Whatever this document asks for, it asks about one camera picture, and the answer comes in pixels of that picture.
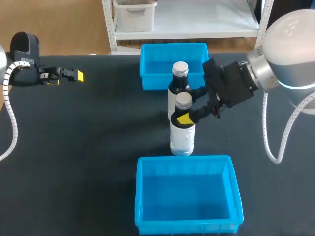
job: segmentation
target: robotic arm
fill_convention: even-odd
[[[28,69],[12,73],[9,85],[31,86],[58,84],[61,78],[69,81],[83,81],[83,74],[77,69],[45,67],[40,63],[39,41],[35,35],[19,32],[11,40],[10,52],[0,45],[0,84],[3,83],[7,68],[16,61],[28,63]]]
[[[77,69],[45,67],[40,63],[39,42],[35,35],[20,32],[13,36],[10,52],[5,53],[0,45],[0,84],[3,84],[3,98],[9,113],[13,138],[9,149],[0,155],[5,159],[15,148],[18,139],[17,122],[10,104],[8,85],[31,86],[58,84],[61,78],[83,81],[83,73]]]
[[[197,123],[209,114],[220,118],[220,107],[233,107],[264,90],[263,135],[267,155],[276,164],[282,161],[291,127],[300,112],[315,114],[315,10],[291,12],[267,30],[262,46],[247,55],[247,63],[217,66],[214,59],[203,64],[205,89],[192,92],[193,99],[208,93],[207,105],[191,112]],[[267,138],[268,92],[283,86],[296,107],[283,133],[278,157],[270,152]]]

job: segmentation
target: white shelf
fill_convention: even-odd
[[[114,26],[117,40],[256,37],[259,28],[247,0],[159,0],[153,31]]]

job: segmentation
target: black bottle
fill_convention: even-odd
[[[183,61],[178,61],[173,65],[173,80],[168,87],[168,119],[175,111],[176,95],[180,92],[191,91],[188,82],[188,65]]]

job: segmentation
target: metal shelf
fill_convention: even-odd
[[[122,32],[118,17],[112,20],[111,0],[102,0],[111,51],[116,40],[256,37],[262,43],[273,0],[266,0],[258,24],[250,0],[159,0],[154,30]]]

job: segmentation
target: white storage box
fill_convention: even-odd
[[[152,31],[154,24],[153,0],[114,0],[115,12],[118,13],[118,24],[124,32]]]

